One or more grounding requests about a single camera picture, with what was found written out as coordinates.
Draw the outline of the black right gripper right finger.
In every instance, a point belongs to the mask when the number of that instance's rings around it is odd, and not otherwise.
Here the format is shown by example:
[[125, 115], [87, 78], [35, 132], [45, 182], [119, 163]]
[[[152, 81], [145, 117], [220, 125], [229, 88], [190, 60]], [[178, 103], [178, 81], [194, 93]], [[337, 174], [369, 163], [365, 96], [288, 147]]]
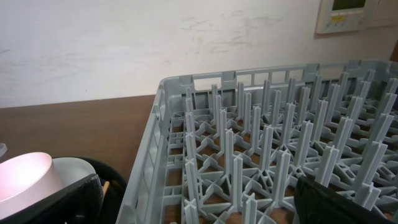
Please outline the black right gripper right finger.
[[300, 224], [392, 224], [304, 176], [297, 181], [294, 204]]

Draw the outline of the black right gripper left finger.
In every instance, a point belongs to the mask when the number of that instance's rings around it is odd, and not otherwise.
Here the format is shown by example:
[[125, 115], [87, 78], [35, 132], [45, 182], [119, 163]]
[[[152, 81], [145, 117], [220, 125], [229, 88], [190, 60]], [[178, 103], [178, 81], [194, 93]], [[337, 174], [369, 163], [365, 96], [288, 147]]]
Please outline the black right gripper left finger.
[[47, 198], [1, 220], [1, 224], [96, 223], [103, 204], [103, 187], [90, 174]]

